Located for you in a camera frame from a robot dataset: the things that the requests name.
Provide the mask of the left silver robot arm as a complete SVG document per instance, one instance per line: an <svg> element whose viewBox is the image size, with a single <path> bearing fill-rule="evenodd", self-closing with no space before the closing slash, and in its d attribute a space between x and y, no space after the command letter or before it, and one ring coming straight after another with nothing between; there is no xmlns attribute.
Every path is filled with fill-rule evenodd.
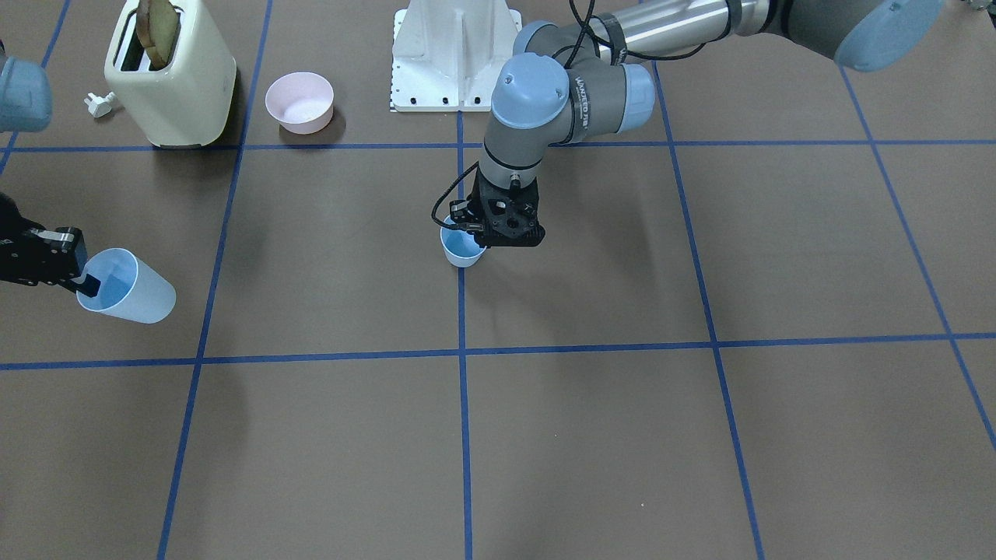
<svg viewBox="0 0 996 560"><path fill-rule="evenodd" d="M496 79L469 195L439 226L483 248L539 245L538 169L549 145L647 123L657 88L645 64L680 61L729 36L772 34L871 73L917 45L940 1L647 1L588 7L572 25L537 21L516 36Z"/></svg>

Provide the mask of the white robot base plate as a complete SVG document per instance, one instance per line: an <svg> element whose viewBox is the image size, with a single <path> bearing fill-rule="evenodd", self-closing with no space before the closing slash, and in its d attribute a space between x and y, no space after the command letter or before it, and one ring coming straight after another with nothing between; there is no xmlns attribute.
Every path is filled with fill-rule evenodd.
<svg viewBox="0 0 996 560"><path fill-rule="evenodd" d="M410 1L394 14L389 107L487 113L522 27L505 1Z"/></svg>

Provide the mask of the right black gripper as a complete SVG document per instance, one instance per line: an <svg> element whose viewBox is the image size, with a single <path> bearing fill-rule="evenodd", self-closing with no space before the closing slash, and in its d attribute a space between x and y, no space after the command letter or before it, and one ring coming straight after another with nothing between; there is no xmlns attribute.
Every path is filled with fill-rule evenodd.
<svg viewBox="0 0 996 560"><path fill-rule="evenodd" d="M102 281L82 273L85 263L86 245L81 229L49 230L25 219L13 199L1 195L3 281L21 285L67 285L74 281L75 294L95 298Z"/></svg>

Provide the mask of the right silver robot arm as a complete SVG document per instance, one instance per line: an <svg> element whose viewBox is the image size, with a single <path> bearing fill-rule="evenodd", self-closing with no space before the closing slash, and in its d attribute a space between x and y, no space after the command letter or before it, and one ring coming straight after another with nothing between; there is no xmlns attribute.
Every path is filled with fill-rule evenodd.
<svg viewBox="0 0 996 560"><path fill-rule="evenodd" d="M45 130L52 118L52 91L43 68L2 52L1 124L3 132ZM60 285L96 296L102 282L84 272L88 252L82 230L49 229L26 219L1 195L1 280L18 285Z"/></svg>

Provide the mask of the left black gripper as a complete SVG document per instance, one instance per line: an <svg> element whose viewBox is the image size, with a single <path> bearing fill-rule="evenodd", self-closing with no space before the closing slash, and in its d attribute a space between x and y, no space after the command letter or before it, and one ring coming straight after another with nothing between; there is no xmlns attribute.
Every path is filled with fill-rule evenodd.
<svg viewBox="0 0 996 560"><path fill-rule="evenodd" d="M527 187L504 189L491 184L480 171L468 200L482 224L480 229L467 229L472 239L473 253L483 253L489 247L535 247L545 238L538 220L538 181Z"/></svg>

